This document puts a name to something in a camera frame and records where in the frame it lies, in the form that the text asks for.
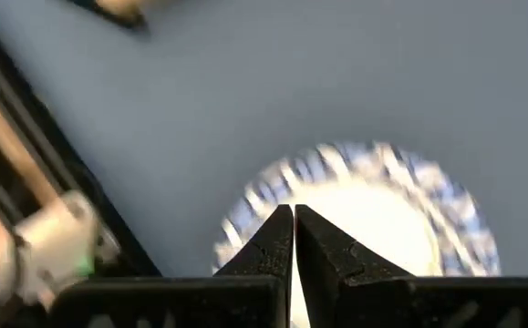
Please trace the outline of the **wooden shelf black metal frame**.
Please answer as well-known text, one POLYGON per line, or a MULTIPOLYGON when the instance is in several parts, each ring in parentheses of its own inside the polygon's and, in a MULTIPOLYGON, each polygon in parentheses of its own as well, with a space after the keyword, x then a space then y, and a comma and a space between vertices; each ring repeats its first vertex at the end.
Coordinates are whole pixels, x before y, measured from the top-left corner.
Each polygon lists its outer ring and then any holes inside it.
POLYGON ((147 22, 142 6, 148 0, 66 0, 111 23, 129 30, 143 30, 147 22))

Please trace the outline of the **blue grey table mat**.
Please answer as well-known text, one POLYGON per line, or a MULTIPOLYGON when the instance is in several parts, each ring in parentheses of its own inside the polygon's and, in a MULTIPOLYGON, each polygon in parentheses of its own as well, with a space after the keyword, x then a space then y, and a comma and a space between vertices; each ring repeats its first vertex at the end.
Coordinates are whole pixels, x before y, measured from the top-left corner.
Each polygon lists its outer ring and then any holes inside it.
POLYGON ((528 274, 528 0, 178 0, 132 34, 0 0, 0 40, 166 275, 210 272, 263 167, 339 140, 439 162, 528 274))

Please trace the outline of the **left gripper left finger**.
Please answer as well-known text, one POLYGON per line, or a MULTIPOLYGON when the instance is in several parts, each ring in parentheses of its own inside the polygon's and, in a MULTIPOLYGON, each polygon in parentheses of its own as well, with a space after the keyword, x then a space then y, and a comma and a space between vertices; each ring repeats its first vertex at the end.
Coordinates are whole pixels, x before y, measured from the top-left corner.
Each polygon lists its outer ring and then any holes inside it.
POLYGON ((81 282, 56 298, 49 328, 288 328, 293 241, 281 205, 212 277, 81 282))

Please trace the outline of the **white arm base bracket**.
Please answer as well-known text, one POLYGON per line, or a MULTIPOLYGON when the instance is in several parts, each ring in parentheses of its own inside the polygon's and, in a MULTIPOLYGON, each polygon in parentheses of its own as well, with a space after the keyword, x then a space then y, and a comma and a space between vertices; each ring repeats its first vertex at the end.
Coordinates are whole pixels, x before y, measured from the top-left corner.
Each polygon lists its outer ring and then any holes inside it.
POLYGON ((0 302, 19 296, 48 308, 69 285, 115 262, 120 247, 92 203, 70 191, 21 220, 11 233, 0 223, 0 302))

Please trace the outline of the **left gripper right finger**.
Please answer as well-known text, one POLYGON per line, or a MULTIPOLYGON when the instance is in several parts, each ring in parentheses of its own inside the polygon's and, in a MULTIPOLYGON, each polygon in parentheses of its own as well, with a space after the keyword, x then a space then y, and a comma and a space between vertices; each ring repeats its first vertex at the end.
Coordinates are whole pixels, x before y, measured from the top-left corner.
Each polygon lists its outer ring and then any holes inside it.
POLYGON ((528 328, 528 278, 416 277, 304 205, 295 249, 311 328, 528 328))

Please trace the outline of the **black aluminium table frame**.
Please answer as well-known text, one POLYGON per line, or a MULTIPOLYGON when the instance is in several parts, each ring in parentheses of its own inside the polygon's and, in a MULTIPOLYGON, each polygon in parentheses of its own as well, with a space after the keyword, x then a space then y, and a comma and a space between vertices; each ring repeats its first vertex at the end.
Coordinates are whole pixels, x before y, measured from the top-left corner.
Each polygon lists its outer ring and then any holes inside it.
MULTIPOLYGON (((0 223, 11 233, 21 220, 70 191, 92 203, 120 247, 115 262, 97 261, 95 272, 83 281, 158 274, 98 180, 0 44, 0 223)), ((0 302, 0 328, 45 328, 48 309, 25 304, 13 294, 0 302)))

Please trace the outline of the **blue patterned paper bowl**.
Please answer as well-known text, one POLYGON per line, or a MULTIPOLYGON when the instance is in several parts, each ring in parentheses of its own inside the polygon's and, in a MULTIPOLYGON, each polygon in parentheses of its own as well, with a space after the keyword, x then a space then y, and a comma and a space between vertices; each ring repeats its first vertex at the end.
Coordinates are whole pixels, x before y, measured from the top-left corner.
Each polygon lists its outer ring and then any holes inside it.
POLYGON ((440 165, 386 142, 323 143, 269 164, 221 223, 223 268, 279 205, 306 205, 381 258, 417 276, 497 276, 492 230, 440 165))

